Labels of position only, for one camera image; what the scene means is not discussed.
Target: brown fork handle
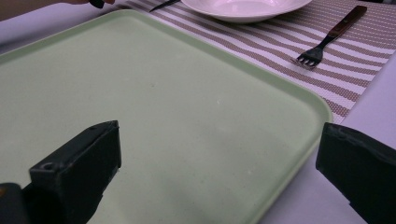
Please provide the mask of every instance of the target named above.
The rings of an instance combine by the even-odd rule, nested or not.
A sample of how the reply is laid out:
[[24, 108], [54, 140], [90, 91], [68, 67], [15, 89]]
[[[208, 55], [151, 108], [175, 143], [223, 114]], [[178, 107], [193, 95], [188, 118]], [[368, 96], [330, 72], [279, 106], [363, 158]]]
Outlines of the brown fork handle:
[[331, 37], [342, 35], [355, 21], [357, 21], [367, 11], [367, 7], [356, 6], [328, 33]]

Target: knife handle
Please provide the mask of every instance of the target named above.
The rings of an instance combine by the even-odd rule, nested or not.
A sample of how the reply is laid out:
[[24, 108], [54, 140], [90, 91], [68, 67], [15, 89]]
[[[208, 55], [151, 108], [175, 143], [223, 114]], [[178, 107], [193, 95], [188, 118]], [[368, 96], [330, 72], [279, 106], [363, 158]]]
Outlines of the knife handle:
[[338, 24], [328, 33], [329, 36], [338, 37], [342, 35], [355, 21], [357, 21], [367, 11], [367, 7], [354, 7]]
[[91, 5], [97, 8], [103, 8], [105, 5], [105, 2], [102, 0], [90, 0]]

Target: light green tray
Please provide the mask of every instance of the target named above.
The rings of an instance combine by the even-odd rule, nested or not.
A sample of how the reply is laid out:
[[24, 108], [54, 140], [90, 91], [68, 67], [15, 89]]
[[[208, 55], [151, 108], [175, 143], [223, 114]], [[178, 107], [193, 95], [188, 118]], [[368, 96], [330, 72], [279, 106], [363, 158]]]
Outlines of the light green tray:
[[23, 187], [82, 130], [120, 122], [104, 224], [255, 223], [332, 120], [312, 92], [131, 10], [0, 56], [0, 106], [0, 182]]

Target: white table surface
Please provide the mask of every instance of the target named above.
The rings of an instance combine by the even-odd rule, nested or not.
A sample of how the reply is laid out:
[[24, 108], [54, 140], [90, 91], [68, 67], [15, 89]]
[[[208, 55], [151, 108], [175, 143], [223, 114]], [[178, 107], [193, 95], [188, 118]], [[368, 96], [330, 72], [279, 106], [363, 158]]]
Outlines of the white table surface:
[[[0, 21], [0, 54], [71, 28], [109, 11], [90, 5], [59, 4]], [[342, 125], [396, 148], [396, 56], [393, 55], [354, 105]], [[303, 166], [272, 208], [265, 224], [362, 224], [347, 199], [315, 169], [316, 153]]]

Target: placemat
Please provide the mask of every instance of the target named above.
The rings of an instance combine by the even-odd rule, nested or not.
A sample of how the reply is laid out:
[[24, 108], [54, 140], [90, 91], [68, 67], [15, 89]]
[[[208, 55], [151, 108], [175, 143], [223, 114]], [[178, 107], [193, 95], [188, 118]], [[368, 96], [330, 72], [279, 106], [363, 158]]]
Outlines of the placemat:
[[[252, 24], [233, 24], [196, 13], [181, 2], [149, 13], [163, 0], [126, 1], [132, 8], [176, 27], [320, 95], [341, 123], [396, 50], [396, 6], [345, 0], [314, 0], [307, 6]], [[313, 48], [357, 5], [366, 14], [333, 41], [312, 71], [292, 62]]]

